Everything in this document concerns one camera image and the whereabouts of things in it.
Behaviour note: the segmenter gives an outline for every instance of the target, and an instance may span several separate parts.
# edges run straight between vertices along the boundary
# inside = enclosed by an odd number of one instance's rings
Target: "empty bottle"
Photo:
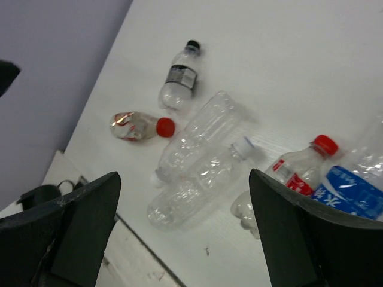
[[[253,149],[246,137],[230,148],[211,149],[149,204],[150,223],[163,231],[181,226],[238,178],[238,164],[246,160]]]
[[[328,136],[319,135],[307,149],[282,155],[265,174],[298,193],[310,196],[320,183],[323,162],[337,150],[336,142]],[[249,229],[255,238],[259,238],[249,191],[242,193],[230,210],[235,217],[241,219],[242,227]]]
[[[219,91],[163,150],[151,183],[160,188],[172,182],[216,144],[238,127],[242,115],[236,103]]]
[[[173,136],[175,124],[170,118],[156,118],[143,112],[121,112],[110,121],[111,133],[126,141],[143,141],[154,136]]]
[[[364,218],[383,221],[383,115],[333,166],[314,200]]]
[[[159,94],[159,106],[168,113],[186,114],[200,69],[200,44],[190,40],[178,53]]]

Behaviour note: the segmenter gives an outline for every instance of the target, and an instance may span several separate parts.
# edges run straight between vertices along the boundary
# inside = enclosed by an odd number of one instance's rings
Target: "black and white label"
[[[178,83],[190,90],[193,89],[197,80],[197,73],[187,66],[173,65],[170,68],[166,83]]]

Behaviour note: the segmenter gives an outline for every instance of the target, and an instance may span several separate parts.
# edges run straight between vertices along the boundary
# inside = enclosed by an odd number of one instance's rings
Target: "black bottle cap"
[[[198,50],[201,48],[200,44],[197,42],[197,41],[194,41],[194,40],[190,40],[186,46],[192,46],[192,47],[196,47]]]

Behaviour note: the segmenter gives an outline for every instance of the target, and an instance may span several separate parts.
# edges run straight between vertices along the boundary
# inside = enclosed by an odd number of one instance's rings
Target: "plastic bottle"
[[[231,144],[229,149],[211,149],[149,204],[147,214],[151,224],[163,231],[178,228],[238,178],[237,165],[253,149],[246,137]]]
[[[322,179],[312,198],[364,218],[383,221],[383,115]]]
[[[310,196],[320,183],[322,163],[337,150],[338,145],[332,139],[319,135],[307,149],[282,155],[265,171],[265,174],[298,193]],[[250,192],[242,193],[230,210],[235,217],[241,219],[241,225],[245,229],[250,229],[254,237],[258,238]]]
[[[219,91],[163,150],[151,183],[160,188],[176,179],[200,159],[210,145],[218,143],[242,120],[236,103]]]
[[[179,52],[159,94],[159,106],[168,113],[186,114],[200,69],[200,44],[190,40]]]
[[[170,118],[156,118],[143,112],[121,112],[110,121],[111,133],[126,141],[143,141],[154,136],[173,136],[175,124]]]

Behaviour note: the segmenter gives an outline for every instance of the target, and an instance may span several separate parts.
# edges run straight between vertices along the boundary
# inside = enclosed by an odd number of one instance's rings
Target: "bottle cap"
[[[321,150],[323,150],[329,156],[334,155],[338,151],[338,145],[336,144],[336,142],[325,135],[317,136],[314,139],[313,144],[320,147]]]
[[[158,178],[156,172],[153,172],[149,179],[150,183],[154,185],[156,188],[161,188],[165,184],[161,179]]]
[[[241,155],[241,157],[245,160],[254,150],[254,145],[250,142],[250,140],[244,136],[241,139],[235,141],[232,145],[234,149]]]
[[[187,47],[187,46],[195,47],[195,48],[197,48],[198,50],[201,49],[201,45],[200,45],[197,41],[195,41],[195,40],[190,40],[190,41],[188,41],[187,44],[186,44],[186,47]]]
[[[159,136],[169,138],[174,135],[175,124],[171,118],[160,118],[157,122],[157,133]]]

